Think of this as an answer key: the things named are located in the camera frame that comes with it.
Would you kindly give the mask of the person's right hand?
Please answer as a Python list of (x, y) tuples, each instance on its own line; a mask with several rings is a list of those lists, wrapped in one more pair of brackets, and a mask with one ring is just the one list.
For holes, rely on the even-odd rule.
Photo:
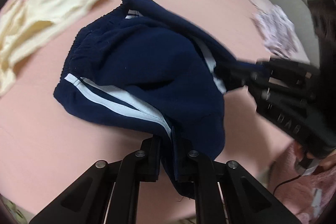
[[(299, 159), (302, 160), (304, 156), (308, 159), (314, 159), (314, 155), (307, 152), (302, 145), (294, 142), (294, 154)], [(314, 173), (326, 172), (329, 169), (332, 169), (336, 165), (336, 151), (331, 152), (326, 158), (322, 159), (319, 162), (319, 165), (315, 169)]]

